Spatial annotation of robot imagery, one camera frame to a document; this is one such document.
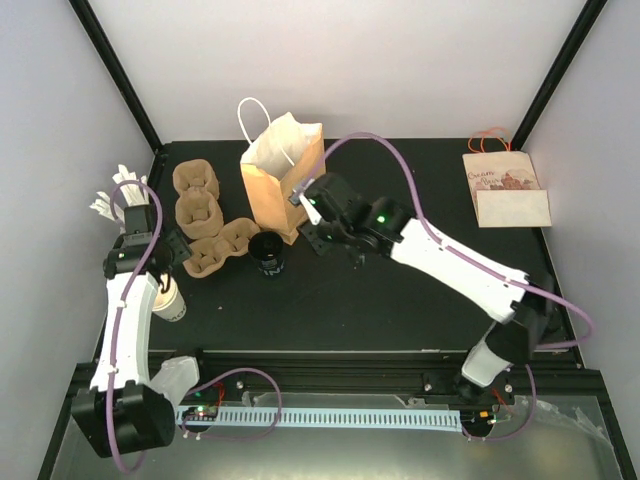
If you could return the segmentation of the brown paper takeout bag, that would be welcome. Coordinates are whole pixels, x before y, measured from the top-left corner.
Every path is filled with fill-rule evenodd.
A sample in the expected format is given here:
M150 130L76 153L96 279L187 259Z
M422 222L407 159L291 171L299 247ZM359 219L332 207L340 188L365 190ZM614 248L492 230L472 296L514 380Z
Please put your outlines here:
M262 103L246 97L236 110L248 143L240 168L252 214L261 229L278 233L291 245L308 216L304 207L292 203L290 197L326 172L323 125L301 123L287 112L276 119L267 117L266 128L251 138L242 117L242 107L247 102Z

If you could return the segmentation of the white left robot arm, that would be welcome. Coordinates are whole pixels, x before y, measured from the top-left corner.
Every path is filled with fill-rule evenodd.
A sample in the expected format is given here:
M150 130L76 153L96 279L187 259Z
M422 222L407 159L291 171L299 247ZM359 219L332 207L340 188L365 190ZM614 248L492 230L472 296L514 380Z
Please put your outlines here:
M186 312L171 276L186 252L184 242L163 234L156 207L125 208L124 231L103 262L108 308L102 351L89 387L71 407L101 458L170 445L186 394L202 399L213 391L213 372L193 356L173 357L157 374L148 366L153 314L175 321Z

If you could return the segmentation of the stack of black cup lids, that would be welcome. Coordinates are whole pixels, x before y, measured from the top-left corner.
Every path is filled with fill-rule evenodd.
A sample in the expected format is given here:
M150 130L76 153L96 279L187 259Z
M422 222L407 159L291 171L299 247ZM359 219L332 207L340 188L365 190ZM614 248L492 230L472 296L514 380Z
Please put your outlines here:
M248 243L248 254L261 274L273 279L284 271L284 247L281 236L273 231L256 233Z

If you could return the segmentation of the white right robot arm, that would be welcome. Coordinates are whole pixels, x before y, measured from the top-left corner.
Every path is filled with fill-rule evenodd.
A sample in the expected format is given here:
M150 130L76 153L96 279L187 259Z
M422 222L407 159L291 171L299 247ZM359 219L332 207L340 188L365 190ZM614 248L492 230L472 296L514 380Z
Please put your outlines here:
M552 304L534 293L526 273L492 261L441 232L429 234L411 208L389 197L367 202L338 174L327 173L296 187L289 200L304 208L323 241L419 270L492 319L454 379L461 400L479 402L500 373L531 359L547 330Z

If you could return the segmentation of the brown pulp cup carrier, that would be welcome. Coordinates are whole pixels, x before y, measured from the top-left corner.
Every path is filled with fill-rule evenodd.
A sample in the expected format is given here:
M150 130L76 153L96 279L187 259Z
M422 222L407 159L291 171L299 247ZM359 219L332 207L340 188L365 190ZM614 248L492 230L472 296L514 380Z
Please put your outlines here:
M191 242L192 255L183 262L186 273L199 279L219 271L229 257L246 255L250 240L259 232L253 220L237 218L225 224L216 236Z

